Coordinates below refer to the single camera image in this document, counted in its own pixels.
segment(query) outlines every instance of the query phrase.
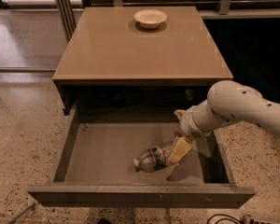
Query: speckled floor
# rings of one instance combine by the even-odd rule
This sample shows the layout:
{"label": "speckled floor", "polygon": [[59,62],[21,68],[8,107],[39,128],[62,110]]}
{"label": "speckled floor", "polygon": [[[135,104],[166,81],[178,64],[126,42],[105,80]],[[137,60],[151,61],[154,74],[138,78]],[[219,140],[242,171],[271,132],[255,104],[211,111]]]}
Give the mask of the speckled floor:
{"label": "speckled floor", "polygon": [[[35,201],[27,193],[30,185],[47,182],[67,120],[51,77],[0,74],[0,223]],[[105,217],[112,224],[204,224],[217,213],[280,223],[280,140],[245,122],[220,133],[237,185],[257,191],[239,209],[46,208],[37,203],[17,223],[94,224]]]}

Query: bottle cap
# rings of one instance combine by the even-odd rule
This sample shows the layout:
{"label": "bottle cap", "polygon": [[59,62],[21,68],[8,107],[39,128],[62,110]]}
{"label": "bottle cap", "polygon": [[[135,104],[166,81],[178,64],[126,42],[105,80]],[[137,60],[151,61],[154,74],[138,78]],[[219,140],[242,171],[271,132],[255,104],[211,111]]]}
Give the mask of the bottle cap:
{"label": "bottle cap", "polygon": [[134,166],[134,168],[135,168],[135,170],[137,171],[137,172],[140,172],[140,160],[138,160],[138,159],[134,159],[133,160],[133,166]]}

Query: bottle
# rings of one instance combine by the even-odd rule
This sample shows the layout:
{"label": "bottle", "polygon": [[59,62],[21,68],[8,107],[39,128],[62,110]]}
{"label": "bottle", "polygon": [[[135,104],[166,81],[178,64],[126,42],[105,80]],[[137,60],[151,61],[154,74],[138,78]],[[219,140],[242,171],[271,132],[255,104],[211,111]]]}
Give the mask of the bottle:
{"label": "bottle", "polygon": [[185,137],[176,137],[174,141],[144,150],[138,159],[133,160],[133,166],[137,172],[158,171],[178,163],[191,147],[190,140]]}

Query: floor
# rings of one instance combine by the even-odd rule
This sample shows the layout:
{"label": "floor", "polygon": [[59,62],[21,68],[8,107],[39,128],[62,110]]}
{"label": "floor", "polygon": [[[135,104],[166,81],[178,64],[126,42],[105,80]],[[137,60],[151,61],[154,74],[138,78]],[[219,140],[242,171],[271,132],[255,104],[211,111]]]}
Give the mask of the floor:
{"label": "floor", "polygon": [[[0,66],[56,67],[65,47],[56,11],[0,10]],[[27,193],[30,185],[47,182],[67,120],[51,78],[0,73],[0,223],[35,201]],[[257,191],[239,209],[46,208],[37,203],[17,223],[94,224],[105,217],[112,224],[204,224],[217,213],[280,223],[280,140],[245,122],[219,132],[237,185]]]}

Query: black cable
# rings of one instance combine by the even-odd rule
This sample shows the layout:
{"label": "black cable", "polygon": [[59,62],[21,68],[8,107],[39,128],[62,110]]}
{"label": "black cable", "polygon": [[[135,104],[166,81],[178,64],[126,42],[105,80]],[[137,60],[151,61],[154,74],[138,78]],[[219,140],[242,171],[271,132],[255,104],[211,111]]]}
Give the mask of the black cable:
{"label": "black cable", "polygon": [[12,218],[8,224],[13,224],[16,222],[17,219],[19,219],[25,212],[27,212],[29,209],[33,208],[35,206],[35,203],[32,203],[31,205],[28,205],[24,210],[22,210],[20,213],[18,213],[14,218]]}
{"label": "black cable", "polygon": [[231,219],[234,223],[236,224],[242,224],[240,220],[238,220],[237,218],[234,218],[232,216],[226,215],[226,214],[214,214],[213,216],[211,216],[210,218],[208,218],[206,224],[209,224],[211,219],[214,217],[219,217],[219,216],[223,216],[223,217],[228,217],[229,219]]}
{"label": "black cable", "polygon": [[222,218],[222,219],[218,220],[215,224],[218,224],[220,221],[223,221],[223,220],[228,220],[228,221],[231,221],[231,222],[233,222],[233,223],[235,223],[235,224],[238,224],[238,223],[239,223],[239,222],[237,222],[237,221],[235,221],[235,220],[233,220],[233,219]]}

